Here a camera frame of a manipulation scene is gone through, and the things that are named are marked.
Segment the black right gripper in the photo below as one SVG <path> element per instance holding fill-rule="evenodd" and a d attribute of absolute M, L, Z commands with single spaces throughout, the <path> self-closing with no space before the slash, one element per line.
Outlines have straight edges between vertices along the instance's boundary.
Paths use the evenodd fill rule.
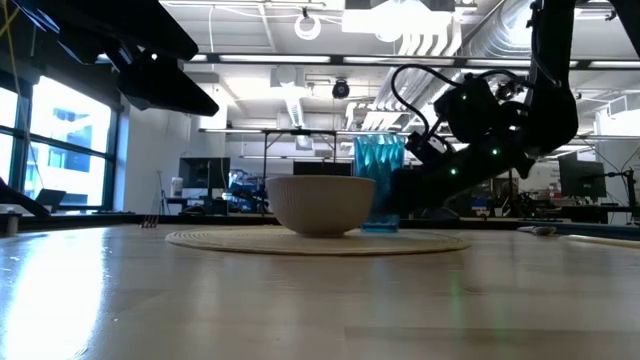
<path fill-rule="evenodd" d="M 450 154 L 426 173 L 397 169 L 391 174 L 390 210 L 414 211 L 442 205 L 447 199 L 488 179 L 515 169 L 529 176 L 535 160 L 513 144 L 478 143 Z"/>

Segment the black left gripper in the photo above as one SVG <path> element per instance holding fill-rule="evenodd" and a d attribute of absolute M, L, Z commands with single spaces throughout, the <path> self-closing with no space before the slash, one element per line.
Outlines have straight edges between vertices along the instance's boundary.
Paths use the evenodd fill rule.
<path fill-rule="evenodd" d="M 117 88 L 138 110 L 212 117 L 219 105 L 178 66 L 198 47 L 158 0 L 59 0 L 59 42 L 76 61 L 101 54 Z"/>

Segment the blue faceted glass tumbler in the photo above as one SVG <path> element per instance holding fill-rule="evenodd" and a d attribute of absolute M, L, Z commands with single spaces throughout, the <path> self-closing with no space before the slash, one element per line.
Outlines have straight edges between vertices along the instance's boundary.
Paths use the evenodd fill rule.
<path fill-rule="evenodd" d="M 404 165 L 403 137 L 392 134 L 361 135 L 355 139 L 355 175 L 375 181 L 369 215 L 362 224 L 363 232 L 395 233 L 400 216 L 383 209 L 391 194 L 391 175 Z"/>

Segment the white ribbed ceramic bowl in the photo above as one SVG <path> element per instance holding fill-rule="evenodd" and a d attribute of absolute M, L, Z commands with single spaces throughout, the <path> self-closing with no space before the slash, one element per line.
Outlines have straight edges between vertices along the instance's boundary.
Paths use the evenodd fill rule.
<path fill-rule="evenodd" d="M 376 182 L 361 177 L 291 175 L 266 180 L 269 206 L 279 223 L 304 236 L 340 237 L 364 223 Z"/>

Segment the round woven beige placemat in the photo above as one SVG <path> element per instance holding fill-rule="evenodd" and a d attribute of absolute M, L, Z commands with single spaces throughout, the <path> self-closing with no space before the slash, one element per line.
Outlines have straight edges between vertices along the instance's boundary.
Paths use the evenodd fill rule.
<path fill-rule="evenodd" d="M 341 236 L 304 236 L 284 227 L 208 227 L 168 234 L 173 245 L 220 252 L 296 256 L 414 255 L 464 250 L 466 239 L 424 230 L 369 233 L 352 230 Z"/>

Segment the black computer monitor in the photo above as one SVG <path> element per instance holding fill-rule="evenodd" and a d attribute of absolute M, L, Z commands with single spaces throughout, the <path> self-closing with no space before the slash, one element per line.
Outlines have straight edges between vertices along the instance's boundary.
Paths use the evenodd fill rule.
<path fill-rule="evenodd" d="M 183 157 L 179 161 L 179 176 L 184 188 L 226 189 L 229 172 L 228 157 Z"/>
<path fill-rule="evenodd" d="M 565 197 L 607 196 L 604 166 L 600 162 L 580 161 L 575 153 L 558 158 L 560 187 Z"/>

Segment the black room partition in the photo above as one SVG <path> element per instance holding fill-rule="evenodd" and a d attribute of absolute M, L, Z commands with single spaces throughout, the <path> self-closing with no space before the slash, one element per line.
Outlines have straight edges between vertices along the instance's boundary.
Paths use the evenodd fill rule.
<path fill-rule="evenodd" d="M 293 163 L 294 175 L 330 175 L 330 176 L 351 176 L 351 163 L 338 162 L 302 162 Z"/>

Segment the large glass window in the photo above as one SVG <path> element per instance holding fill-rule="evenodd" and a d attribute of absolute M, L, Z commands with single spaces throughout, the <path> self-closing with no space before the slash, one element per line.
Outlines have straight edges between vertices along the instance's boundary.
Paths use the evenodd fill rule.
<path fill-rule="evenodd" d="M 0 80 L 0 179 L 34 199 L 64 193 L 64 209 L 111 204 L 117 113 L 55 80 L 16 90 Z"/>

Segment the open laptop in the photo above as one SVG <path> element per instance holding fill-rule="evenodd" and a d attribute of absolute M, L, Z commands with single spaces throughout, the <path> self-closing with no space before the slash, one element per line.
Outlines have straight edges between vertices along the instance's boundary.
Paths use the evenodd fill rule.
<path fill-rule="evenodd" d="M 66 191 L 43 188 L 40 190 L 36 197 L 36 202 L 47 208 L 50 212 L 55 212 L 63 198 L 66 195 Z"/>

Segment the person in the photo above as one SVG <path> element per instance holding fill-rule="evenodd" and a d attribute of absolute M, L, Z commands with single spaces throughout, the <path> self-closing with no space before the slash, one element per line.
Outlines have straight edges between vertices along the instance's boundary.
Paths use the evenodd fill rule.
<path fill-rule="evenodd" d="M 50 211 L 35 200 L 9 187 L 0 177 L 0 204 L 18 205 L 35 217 L 49 217 Z"/>

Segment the grey cylindrical cup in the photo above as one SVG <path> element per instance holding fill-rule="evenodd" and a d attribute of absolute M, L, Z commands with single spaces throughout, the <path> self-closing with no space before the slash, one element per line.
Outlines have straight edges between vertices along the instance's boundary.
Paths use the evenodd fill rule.
<path fill-rule="evenodd" d="M 21 218 L 22 215 L 15 212 L 0 213 L 0 238 L 14 236 Z"/>

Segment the long ceiling light rail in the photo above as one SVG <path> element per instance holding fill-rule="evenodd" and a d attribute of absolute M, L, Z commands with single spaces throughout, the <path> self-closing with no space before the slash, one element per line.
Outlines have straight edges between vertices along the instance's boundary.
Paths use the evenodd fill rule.
<path fill-rule="evenodd" d="M 455 56 L 361 56 L 361 55 L 302 55 L 302 54 L 240 54 L 240 53 L 201 53 L 195 55 L 189 64 L 301 64 L 327 66 L 400 66 L 404 64 L 423 64 L 435 68 L 469 69 L 528 69 L 531 61 L 519 58 L 469 58 Z"/>

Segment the black metal frame stand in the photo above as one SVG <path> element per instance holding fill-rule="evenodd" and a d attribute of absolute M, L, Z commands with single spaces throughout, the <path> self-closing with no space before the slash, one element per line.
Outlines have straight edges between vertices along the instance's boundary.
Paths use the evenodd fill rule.
<path fill-rule="evenodd" d="M 324 139 L 325 136 L 332 136 L 333 137 L 333 142 L 329 143 L 329 147 L 332 149 L 333 151 L 333 162 L 335 163 L 337 161 L 337 150 L 336 150 L 336 146 L 337 146 L 337 131 L 336 130 L 321 130 L 321 129 L 304 129 L 304 128 L 293 128 L 293 129 L 263 129 L 261 130 L 261 133 L 264 135 L 264 146 L 263 146 L 263 156 L 262 156 L 262 161 L 263 161 L 263 167 L 262 167 L 262 199 L 260 202 L 260 209 L 261 209 L 261 216 L 265 217 L 266 215 L 266 178 L 267 178 L 267 156 L 268 156 L 268 149 L 269 147 L 274 144 L 275 142 L 277 142 L 284 134 L 289 134 L 292 136 L 312 136 L 312 135 L 317 135 L 320 136 L 322 139 Z M 269 136 L 271 134 L 276 134 L 277 137 L 274 141 L 270 142 Z"/>

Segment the silver spiral air duct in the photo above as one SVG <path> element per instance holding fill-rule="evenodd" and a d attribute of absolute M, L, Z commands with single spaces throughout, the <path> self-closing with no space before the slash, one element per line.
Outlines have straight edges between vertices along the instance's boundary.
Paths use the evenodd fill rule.
<path fill-rule="evenodd" d="M 528 71 L 531 65 L 532 0 L 470 0 L 475 11 L 456 14 L 454 67 L 443 71 L 505 69 Z"/>

